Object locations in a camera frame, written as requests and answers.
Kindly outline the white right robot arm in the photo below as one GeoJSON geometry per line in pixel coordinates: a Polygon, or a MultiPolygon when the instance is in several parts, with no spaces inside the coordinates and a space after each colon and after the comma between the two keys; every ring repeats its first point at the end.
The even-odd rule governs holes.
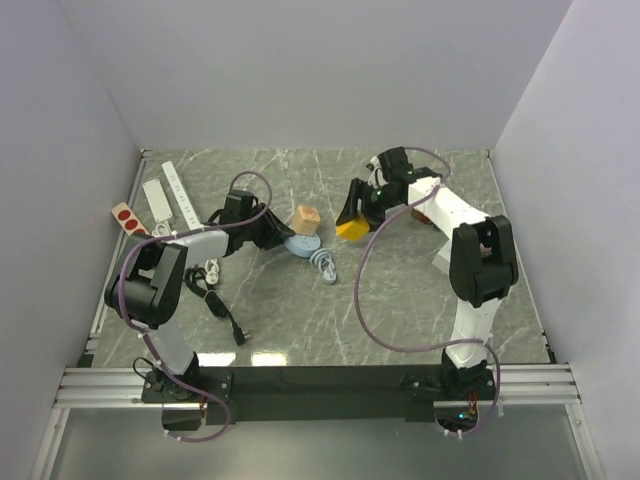
{"type": "Polygon", "coordinates": [[[367,180],[351,180],[336,233],[352,242],[365,234],[376,239],[393,220],[387,212],[394,210],[416,211],[446,235],[457,308],[451,338],[439,347],[438,388],[460,399],[498,382],[487,369],[488,341],[499,306],[519,279],[512,225],[506,216],[490,216],[453,193],[445,184],[447,173],[414,167],[409,151],[386,150],[369,161],[367,180]]]}

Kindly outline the white cube adapter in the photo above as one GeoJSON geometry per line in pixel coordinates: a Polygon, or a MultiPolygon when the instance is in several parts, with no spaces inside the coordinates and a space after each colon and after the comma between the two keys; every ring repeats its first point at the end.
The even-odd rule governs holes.
{"type": "Polygon", "coordinates": [[[437,252],[436,256],[432,261],[432,264],[439,271],[441,271],[445,275],[448,275],[449,267],[450,267],[450,257],[451,257],[451,242],[448,241],[437,252]]]}

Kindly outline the small white power strip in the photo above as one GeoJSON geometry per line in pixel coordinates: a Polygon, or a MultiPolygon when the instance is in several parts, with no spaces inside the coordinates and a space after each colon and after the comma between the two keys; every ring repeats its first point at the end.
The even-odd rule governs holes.
{"type": "Polygon", "coordinates": [[[142,188],[155,222],[161,223],[172,219],[173,213],[161,181],[149,180],[143,183],[142,188]]]}

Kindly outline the red-brown cube adapter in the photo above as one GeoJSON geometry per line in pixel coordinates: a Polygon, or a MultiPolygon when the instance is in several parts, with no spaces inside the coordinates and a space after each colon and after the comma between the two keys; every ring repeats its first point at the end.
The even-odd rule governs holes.
{"type": "Polygon", "coordinates": [[[426,225],[433,225],[432,220],[431,220],[428,216],[424,215],[422,212],[420,212],[420,211],[418,211],[418,210],[416,210],[416,209],[413,209],[413,210],[411,211],[411,216],[412,216],[414,219],[416,219],[416,220],[420,221],[420,222],[421,222],[421,223],[423,223],[423,224],[426,224],[426,225]]]}

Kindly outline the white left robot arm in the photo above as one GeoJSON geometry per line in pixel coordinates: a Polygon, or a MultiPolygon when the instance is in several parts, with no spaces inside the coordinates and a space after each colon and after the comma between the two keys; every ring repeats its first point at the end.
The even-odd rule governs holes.
{"type": "Polygon", "coordinates": [[[174,318],[185,272],[207,260],[229,257],[247,242],[271,250],[294,235],[253,193],[232,189],[224,206],[197,229],[158,240],[147,234],[130,237],[104,301],[147,346],[152,387],[164,387],[179,402],[205,391],[198,356],[174,318]]]}

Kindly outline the yellow cube socket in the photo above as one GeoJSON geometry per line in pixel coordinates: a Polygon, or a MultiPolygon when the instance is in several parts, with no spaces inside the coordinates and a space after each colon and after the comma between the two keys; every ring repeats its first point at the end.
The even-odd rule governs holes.
{"type": "Polygon", "coordinates": [[[370,231],[370,225],[364,216],[358,215],[341,225],[337,225],[336,235],[343,240],[356,242],[370,231]]]}

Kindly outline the beige power strip red sockets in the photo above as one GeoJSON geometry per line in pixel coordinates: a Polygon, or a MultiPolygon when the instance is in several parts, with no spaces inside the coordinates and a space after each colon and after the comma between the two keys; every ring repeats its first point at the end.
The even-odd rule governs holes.
{"type": "Polygon", "coordinates": [[[149,234],[148,230],[127,203],[122,202],[114,206],[111,209],[111,213],[127,236],[133,234],[149,234]]]}

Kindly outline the long white power strip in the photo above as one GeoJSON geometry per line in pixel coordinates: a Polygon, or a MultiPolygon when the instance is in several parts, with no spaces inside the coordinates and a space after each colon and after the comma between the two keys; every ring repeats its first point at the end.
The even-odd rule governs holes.
{"type": "Polygon", "coordinates": [[[202,224],[199,221],[187,191],[173,163],[171,161],[167,161],[164,162],[161,167],[186,225],[190,230],[201,228],[202,224]]]}

